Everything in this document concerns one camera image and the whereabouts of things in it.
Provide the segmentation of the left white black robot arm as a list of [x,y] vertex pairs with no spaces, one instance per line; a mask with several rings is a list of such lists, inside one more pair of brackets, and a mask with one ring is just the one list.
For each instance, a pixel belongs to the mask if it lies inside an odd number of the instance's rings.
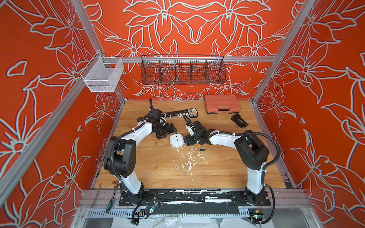
[[118,179],[123,190],[140,199],[144,187],[135,173],[136,147],[150,134],[156,134],[159,140],[176,132],[172,123],[140,121],[132,130],[110,138],[103,167]]

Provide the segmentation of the black white hand tool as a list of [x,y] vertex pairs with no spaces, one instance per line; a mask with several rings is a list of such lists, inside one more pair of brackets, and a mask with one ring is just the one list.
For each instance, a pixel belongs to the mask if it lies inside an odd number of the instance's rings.
[[189,118],[197,118],[199,116],[198,111],[196,108],[190,108],[190,109],[183,109],[183,110],[177,110],[172,112],[165,113],[167,118],[172,117],[184,117],[188,116]]

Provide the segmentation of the red plastic tool case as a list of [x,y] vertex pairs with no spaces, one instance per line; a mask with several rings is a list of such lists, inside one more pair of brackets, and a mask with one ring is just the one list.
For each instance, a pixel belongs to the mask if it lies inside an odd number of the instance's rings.
[[240,105],[235,95],[206,95],[204,100],[208,114],[240,112]]

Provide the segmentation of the green handled screwdriver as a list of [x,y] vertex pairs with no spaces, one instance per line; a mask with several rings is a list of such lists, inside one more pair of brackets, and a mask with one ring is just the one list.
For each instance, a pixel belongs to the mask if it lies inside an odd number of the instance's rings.
[[107,208],[106,208],[106,213],[109,213],[109,212],[111,211],[111,209],[113,208],[113,205],[114,205],[114,199],[115,199],[115,194],[116,194],[116,192],[113,192],[112,197],[111,197],[111,199],[110,199],[110,201],[109,201],[109,203],[108,203],[108,206],[107,206]]

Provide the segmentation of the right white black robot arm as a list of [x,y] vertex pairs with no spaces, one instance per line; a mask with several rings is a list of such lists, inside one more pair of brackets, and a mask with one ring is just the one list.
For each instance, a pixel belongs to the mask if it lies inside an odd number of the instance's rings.
[[245,187],[245,199],[250,205],[257,205],[265,198],[265,174],[267,168],[279,159],[277,154],[273,160],[268,161],[270,150],[261,141],[259,136],[270,140],[277,153],[280,148],[270,136],[247,130],[244,133],[230,133],[215,129],[206,130],[199,121],[187,122],[185,125],[189,134],[184,137],[186,145],[195,144],[221,145],[236,149],[242,162],[247,167],[247,184]]

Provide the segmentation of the small black holder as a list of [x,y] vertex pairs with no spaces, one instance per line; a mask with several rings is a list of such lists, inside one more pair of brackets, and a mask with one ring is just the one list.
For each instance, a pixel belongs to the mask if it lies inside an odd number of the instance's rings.
[[249,125],[239,114],[232,116],[231,120],[240,128],[246,128]]

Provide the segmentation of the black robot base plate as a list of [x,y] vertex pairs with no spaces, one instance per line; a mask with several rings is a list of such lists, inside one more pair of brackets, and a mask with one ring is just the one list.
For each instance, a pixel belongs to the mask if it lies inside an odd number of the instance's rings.
[[270,206],[271,201],[265,190],[259,195],[246,193],[245,190],[224,189],[145,189],[137,196],[121,191],[119,206],[137,205],[142,199],[143,205],[152,206],[156,201],[166,204],[188,203],[230,203],[234,206]]

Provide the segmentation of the white alarm device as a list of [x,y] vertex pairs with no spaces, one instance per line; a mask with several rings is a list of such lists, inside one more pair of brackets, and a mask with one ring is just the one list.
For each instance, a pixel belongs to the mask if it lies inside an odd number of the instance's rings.
[[176,133],[170,136],[170,145],[173,148],[180,148],[183,147],[185,144],[184,137],[180,133]]

